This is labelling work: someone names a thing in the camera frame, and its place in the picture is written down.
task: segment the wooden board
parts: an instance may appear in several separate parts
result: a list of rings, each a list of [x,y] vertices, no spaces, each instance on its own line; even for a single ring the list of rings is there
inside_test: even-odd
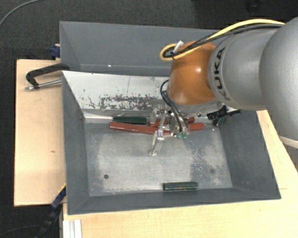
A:
[[[18,60],[15,100],[14,205],[50,204],[65,182],[61,84],[26,91],[27,72],[59,61]],[[38,77],[60,79],[60,72]]]

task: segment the black carpet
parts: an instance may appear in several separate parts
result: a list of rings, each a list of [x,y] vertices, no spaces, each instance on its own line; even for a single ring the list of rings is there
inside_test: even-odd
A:
[[[0,20],[29,0],[0,0]],[[262,0],[257,13],[247,0],[49,0],[11,15],[0,29],[0,238],[33,237],[49,213],[47,206],[13,208],[14,60],[51,59],[59,42],[59,21],[220,29],[236,21],[264,17],[287,22],[298,16],[298,0]],[[57,237],[57,228],[49,234]]]

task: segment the wooden table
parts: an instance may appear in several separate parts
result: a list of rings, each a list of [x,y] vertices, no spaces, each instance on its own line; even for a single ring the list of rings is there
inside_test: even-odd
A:
[[[55,63],[17,61],[15,206],[50,204],[65,182],[61,86],[24,90],[28,71]],[[70,216],[64,203],[63,219],[81,219],[83,238],[298,238],[298,173],[268,113],[257,114],[282,199]]]

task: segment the gray robot arm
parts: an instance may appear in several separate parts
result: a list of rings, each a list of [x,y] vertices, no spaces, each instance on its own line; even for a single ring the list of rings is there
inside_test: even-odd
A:
[[[298,17],[278,30],[225,39],[212,53],[208,80],[228,107],[267,109],[281,141],[298,148]]]

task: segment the metal clamp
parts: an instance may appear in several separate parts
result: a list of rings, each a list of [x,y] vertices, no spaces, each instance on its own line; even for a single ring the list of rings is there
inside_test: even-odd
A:
[[[32,70],[32,71],[28,72],[25,78],[32,86],[25,87],[25,90],[39,89],[44,86],[49,86],[49,85],[60,83],[61,80],[54,80],[51,82],[39,84],[35,80],[35,77],[46,75],[46,74],[49,74],[49,73],[52,73],[55,71],[59,71],[59,70],[70,70],[70,67],[68,67],[64,63],[58,63],[58,64],[55,64],[52,66],[47,66],[44,68],[40,68],[40,69],[36,69],[36,70]]]

